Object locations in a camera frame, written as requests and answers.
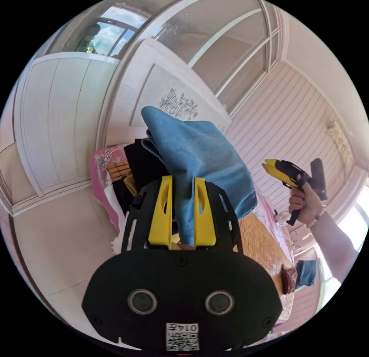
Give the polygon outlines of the person's right hand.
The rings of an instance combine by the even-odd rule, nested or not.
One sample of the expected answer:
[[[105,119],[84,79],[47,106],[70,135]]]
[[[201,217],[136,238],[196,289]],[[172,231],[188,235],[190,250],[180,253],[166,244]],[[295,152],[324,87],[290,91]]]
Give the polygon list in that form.
[[[307,227],[313,226],[326,210],[319,196],[308,182],[302,185],[301,190],[295,188],[290,190],[288,209],[290,214],[299,211],[296,220]]]

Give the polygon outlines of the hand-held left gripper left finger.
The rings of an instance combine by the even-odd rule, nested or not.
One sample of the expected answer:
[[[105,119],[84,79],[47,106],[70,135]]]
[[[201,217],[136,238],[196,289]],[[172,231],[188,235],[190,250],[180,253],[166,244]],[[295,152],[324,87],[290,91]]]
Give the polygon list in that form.
[[[170,247],[172,236],[173,177],[162,177],[149,232],[154,247]]]

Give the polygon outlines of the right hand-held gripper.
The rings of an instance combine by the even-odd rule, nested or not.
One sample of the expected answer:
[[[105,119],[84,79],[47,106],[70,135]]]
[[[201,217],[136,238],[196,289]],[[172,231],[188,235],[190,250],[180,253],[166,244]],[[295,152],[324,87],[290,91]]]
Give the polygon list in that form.
[[[262,166],[267,174],[291,189],[290,218],[287,220],[287,224],[293,226],[299,220],[299,216],[305,208],[307,191],[311,190],[309,185],[311,176],[295,164],[285,160],[266,159]]]

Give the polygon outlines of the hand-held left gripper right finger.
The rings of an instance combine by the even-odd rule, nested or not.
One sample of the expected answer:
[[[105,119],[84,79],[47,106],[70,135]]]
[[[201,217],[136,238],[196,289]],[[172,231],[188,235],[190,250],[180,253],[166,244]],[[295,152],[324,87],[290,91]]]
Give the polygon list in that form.
[[[216,243],[211,205],[205,179],[194,179],[194,246],[212,247]]]

